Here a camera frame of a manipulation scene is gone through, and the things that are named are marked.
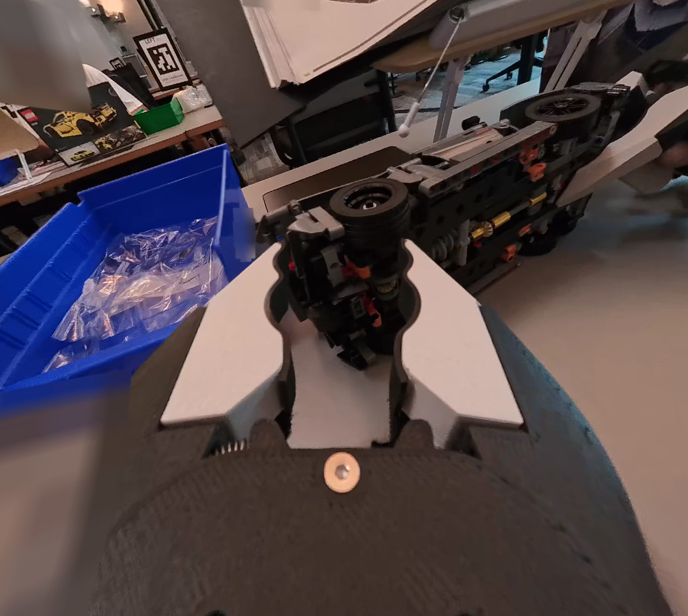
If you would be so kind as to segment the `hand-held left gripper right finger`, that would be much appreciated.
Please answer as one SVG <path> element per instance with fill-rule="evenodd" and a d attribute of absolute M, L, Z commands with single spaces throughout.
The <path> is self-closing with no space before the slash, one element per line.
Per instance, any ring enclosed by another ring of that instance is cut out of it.
<path fill-rule="evenodd" d="M 411 294 L 395 350 L 402 414 L 429 425 L 435 448 L 451 448 L 466 425 L 521 429 L 525 419 L 480 303 L 417 244 L 403 241 L 402 251 Z"/>

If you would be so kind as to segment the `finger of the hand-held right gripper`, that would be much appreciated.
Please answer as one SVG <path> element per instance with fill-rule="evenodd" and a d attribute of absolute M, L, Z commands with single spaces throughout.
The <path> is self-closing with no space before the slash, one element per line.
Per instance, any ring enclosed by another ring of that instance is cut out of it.
<path fill-rule="evenodd" d="M 679 88 L 650 105 L 643 119 L 628 133 L 609 144 L 589 164 L 580 168 L 556 201 L 567 206 L 590 195 L 600 185 L 619 179 L 658 158 L 661 132 L 687 116 L 687 88 Z"/>
<path fill-rule="evenodd" d="M 630 71 L 613 86 L 618 96 L 615 109 L 621 114 L 645 114 L 649 108 L 649 87 L 643 74 Z"/>

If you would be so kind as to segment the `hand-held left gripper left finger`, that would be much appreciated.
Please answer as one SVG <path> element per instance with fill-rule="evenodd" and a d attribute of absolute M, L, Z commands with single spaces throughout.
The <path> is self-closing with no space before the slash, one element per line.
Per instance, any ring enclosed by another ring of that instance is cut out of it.
<path fill-rule="evenodd" d="M 250 431 L 262 419 L 290 420 L 296 386 L 285 245 L 270 246 L 206 306 L 160 424 L 224 423 Z"/>

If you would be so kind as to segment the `grey toy car model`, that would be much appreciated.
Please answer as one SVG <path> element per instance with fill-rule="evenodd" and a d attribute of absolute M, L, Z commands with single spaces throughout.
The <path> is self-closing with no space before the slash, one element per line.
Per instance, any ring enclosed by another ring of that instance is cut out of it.
<path fill-rule="evenodd" d="M 503 274 L 522 248 L 551 251 L 588 200 L 558 207 L 560 194 L 644 115 L 616 110 L 613 86 L 584 82 L 540 94 L 509 106 L 494 124 L 472 117 L 460 134 L 422 150 L 377 150 L 266 194 L 257 242 L 286 242 L 297 318 L 310 320 L 340 360 L 365 370 L 393 354 L 407 322 L 403 239 L 465 289 Z M 392 250 L 355 250 L 329 201 L 342 187 L 379 178 L 406 185 L 410 224 Z"/>

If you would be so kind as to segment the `black toy wheel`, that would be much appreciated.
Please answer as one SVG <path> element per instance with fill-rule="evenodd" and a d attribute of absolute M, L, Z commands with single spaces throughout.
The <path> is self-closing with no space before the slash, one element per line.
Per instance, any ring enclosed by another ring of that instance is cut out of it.
<path fill-rule="evenodd" d="M 410 194 L 405 184 L 394 179 L 366 179 L 336 191 L 329 210 L 343 225 L 351 248 L 392 250 L 410 224 Z"/>

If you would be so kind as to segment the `clear bags of toy parts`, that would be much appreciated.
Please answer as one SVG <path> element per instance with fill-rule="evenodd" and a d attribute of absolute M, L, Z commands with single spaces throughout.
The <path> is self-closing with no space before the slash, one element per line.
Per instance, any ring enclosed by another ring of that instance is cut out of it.
<path fill-rule="evenodd" d="M 217 221 L 116 236 L 52 334 L 58 350 L 43 371 L 127 345 L 205 306 L 227 284 L 212 248 Z"/>

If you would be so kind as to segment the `blue plastic bin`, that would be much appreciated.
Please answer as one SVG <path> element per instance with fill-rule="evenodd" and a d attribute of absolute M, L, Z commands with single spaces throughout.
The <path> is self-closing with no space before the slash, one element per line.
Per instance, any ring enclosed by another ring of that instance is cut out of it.
<path fill-rule="evenodd" d="M 217 216 L 215 251 L 232 280 L 247 266 L 235 255 L 237 211 L 250 211 L 227 145 L 216 146 L 79 194 L 1 265 L 1 400 L 38 402 L 63 381 L 97 389 L 112 371 L 134 372 L 176 326 L 145 333 L 62 368 L 52 334 L 117 234 Z"/>

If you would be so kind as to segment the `green plastic box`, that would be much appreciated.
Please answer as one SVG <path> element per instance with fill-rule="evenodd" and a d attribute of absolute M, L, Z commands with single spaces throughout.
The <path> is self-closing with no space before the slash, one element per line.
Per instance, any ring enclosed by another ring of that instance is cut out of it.
<path fill-rule="evenodd" d="M 172 97 L 168 103 L 133 115 L 136 124 L 148 137 L 179 126 L 184 118 L 182 106 L 175 97 Z"/>

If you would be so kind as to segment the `crumpled clear bag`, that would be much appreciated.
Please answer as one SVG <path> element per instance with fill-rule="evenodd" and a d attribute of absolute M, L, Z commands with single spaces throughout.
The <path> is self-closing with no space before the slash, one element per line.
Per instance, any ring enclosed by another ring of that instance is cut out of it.
<path fill-rule="evenodd" d="M 196 111 L 206 108 L 212 104 L 201 87 L 188 86 L 185 87 L 172 96 L 182 109 L 184 115 L 189 115 Z"/>

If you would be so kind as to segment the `black office chair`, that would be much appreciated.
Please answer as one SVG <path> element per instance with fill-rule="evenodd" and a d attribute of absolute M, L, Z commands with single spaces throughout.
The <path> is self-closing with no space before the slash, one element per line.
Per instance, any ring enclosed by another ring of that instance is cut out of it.
<path fill-rule="evenodd" d="M 332 87 L 269 133 L 281 162 L 296 168 L 396 130 L 389 76 L 371 69 Z"/>

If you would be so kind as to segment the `black box yellow car print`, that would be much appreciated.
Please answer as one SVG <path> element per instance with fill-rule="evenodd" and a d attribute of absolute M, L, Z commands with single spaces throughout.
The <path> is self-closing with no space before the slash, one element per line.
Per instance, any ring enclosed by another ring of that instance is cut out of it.
<path fill-rule="evenodd" d="M 19 109 L 19 115 L 68 166 L 92 162 L 147 139 L 115 89 L 103 82 L 88 89 L 91 110 Z"/>

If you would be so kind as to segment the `framed marker poster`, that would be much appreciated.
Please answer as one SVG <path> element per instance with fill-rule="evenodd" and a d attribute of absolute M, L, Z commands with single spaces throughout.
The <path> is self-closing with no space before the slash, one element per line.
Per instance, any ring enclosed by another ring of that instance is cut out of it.
<path fill-rule="evenodd" d="M 193 84 L 183 57 L 166 27 L 133 36 L 133 42 L 160 90 Z"/>

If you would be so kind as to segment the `tan plywood chair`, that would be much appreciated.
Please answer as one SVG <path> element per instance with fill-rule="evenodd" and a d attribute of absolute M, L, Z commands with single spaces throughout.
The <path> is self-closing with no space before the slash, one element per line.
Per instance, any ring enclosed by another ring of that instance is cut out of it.
<path fill-rule="evenodd" d="M 1 111 L 1 159 L 18 157 L 26 179 L 31 183 L 31 174 L 25 154 L 39 147 L 39 139 L 23 125 Z"/>

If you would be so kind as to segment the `black display board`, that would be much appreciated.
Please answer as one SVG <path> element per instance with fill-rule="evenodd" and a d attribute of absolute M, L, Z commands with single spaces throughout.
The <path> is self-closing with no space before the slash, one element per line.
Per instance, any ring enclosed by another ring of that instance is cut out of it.
<path fill-rule="evenodd" d="M 239 0 L 154 0 L 239 146 L 305 107 L 272 88 Z"/>

